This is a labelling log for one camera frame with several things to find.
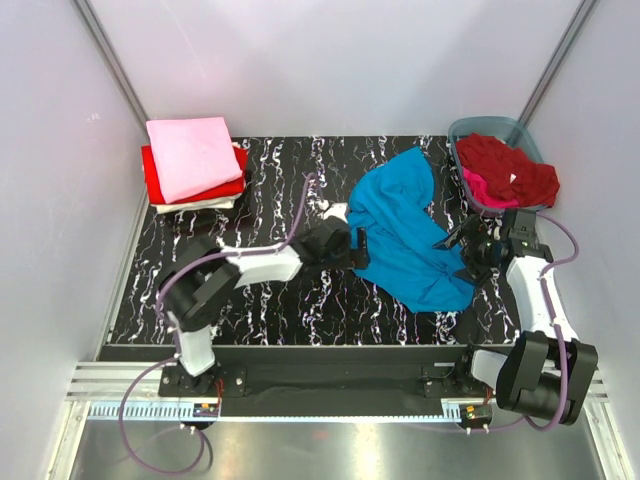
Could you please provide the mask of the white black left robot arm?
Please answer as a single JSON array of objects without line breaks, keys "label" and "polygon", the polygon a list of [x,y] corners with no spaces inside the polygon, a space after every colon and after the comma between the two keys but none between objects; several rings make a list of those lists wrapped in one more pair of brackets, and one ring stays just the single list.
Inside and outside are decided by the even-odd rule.
[{"label": "white black left robot arm", "polygon": [[184,368],[181,384],[196,396],[214,388],[216,357],[209,329],[235,290],[288,282],[312,270],[365,269],[369,263],[366,229],[351,228],[335,215],[270,247],[193,245],[168,271],[156,300],[156,312],[174,335],[174,357]]}]

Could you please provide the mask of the blue t shirt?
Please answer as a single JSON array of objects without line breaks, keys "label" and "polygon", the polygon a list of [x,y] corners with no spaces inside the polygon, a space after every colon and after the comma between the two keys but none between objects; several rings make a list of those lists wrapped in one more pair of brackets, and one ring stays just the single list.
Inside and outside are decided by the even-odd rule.
[{"label": "blue t shirt", "polygon": [[434,187],[428,159],[413,147],[366,173],[348,201],[349,227],[365,230],[370,257],[355,273],[413,313],[463,311],[474,296],[455,276],[464,268],[459,249],[433,247],[447,236],[426,212]]}]

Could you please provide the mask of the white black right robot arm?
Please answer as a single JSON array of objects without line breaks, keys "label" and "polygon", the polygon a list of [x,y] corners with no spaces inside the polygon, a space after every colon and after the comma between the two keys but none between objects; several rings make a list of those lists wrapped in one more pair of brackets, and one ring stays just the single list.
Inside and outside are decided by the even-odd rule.
[{"label": "white black right robot arm", "polygon": [[452,370],[455,387],[470,397],[491,392],[500,409],[547,431],[578,419],[598,353],[579,340],[555,285],[555,269],[577,256],[553,257],[537,235],[541,216],[533,210],[509,209],[501,226],[488,230],[473,214],[434,247],[461,248],[464,267],[456,275],[470,284],[479,286],[493,270],[500,270],[513,293],[521,325],[507,354],[468,347]]}]

